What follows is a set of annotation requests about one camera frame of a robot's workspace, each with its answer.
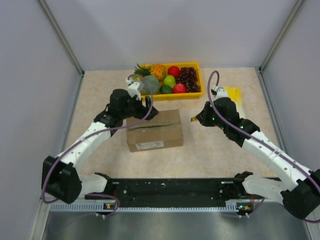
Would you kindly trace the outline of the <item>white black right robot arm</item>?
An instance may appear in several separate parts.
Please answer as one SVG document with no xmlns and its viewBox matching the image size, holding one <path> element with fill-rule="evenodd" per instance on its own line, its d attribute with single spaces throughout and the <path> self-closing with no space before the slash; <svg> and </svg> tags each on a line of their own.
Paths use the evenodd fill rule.
<svg viewBox="0 0 320 240">
<path fill-rule="evenodd" d="M 320 171 L 312 171 L 273 144 L 249 119 L 241 118 L 228 97 L 207 101 L 191 118 L 204 127 L 218 127 L 225 136 L 259 158 L 279 178 L 278 181 L 245 171 L 234 177 L 233 192 L 239 198 L 259 195 L 281 204 L 291 215 L 308 223 L 308 216 L 320 206 Z"/>
</svg>

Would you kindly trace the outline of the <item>brown cardboard express box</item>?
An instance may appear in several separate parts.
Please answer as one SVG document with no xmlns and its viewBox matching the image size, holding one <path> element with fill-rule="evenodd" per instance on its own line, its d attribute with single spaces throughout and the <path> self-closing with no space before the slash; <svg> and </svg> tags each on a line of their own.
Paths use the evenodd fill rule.
<svg viewBox="0 0 320 240">
<path fill-rule="evenodd" d="M 132 153 L 180 147 L 184 143 L 178 109 L 162 110 L 153 119 L 141 123 L 131 117 L 126 124 L 131 126 L 126 129 L 126 142 Z"/>
</svg>

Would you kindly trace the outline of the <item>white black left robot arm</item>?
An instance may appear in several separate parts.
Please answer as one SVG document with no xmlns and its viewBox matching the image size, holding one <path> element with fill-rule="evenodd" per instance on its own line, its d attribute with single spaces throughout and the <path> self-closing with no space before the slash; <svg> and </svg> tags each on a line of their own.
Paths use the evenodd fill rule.
<svg viewBox="0 0 320 240">
<path fill-rule="evenodd" d="M 159 111 L 153 106 L 154 97 L 146 96 L 141 100 L 138 90 L 115 89 L 109 103 L 90 124 L 89 128 L 65 151 L 56 157 L 48 156 L 42 165 L 41 198 L 51 203 L 46 194 L 56 200 L 71 204 L 78 197 L 98 194 L 109 198 L 114 191 L 108 177 L 102 173 L 80 176 L 84 163 L 92 153 L 117 130 L 125 129 L 124 120 L 138 119 L 138 123 L 151 120 Z"/>
</svg>

